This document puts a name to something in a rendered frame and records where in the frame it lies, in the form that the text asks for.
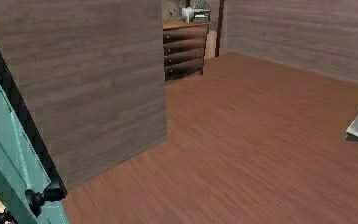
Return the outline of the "brown chest of drawers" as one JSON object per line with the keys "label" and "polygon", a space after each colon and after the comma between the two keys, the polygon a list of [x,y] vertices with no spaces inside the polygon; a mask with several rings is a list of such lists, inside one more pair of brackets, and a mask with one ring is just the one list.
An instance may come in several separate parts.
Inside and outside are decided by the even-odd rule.
{"label": "brown chest of drawers", "polygon": [[165,80],[184,78],[195,72],[203,74],[208,22],[170,20],[163,23]]}

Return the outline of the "teal room door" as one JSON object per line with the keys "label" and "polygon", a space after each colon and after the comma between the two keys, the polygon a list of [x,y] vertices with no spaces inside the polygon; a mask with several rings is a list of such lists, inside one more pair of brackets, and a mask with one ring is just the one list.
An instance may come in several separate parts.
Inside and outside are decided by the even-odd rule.
{"label": "teal room door", "polygon": [[70,224],[62,200],[35,217],[26,189],[63,181],[0,52],[0,224]]}

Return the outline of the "dark red door frame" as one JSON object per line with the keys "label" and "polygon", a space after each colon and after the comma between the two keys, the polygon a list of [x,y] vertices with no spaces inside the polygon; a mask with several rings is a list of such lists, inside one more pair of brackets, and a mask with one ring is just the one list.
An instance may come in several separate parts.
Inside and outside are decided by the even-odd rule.
{"label": "dark red door frame", "polygon": [[222,27],[223,27],[223,17],[224,17],[224,5],[225,0],[219,0],[219,10],[218,10],[218,23],[217,23],[217,36],[215,42],[215,57],[220,55],[220,46],[221,46],[221,36],[222,36]]}

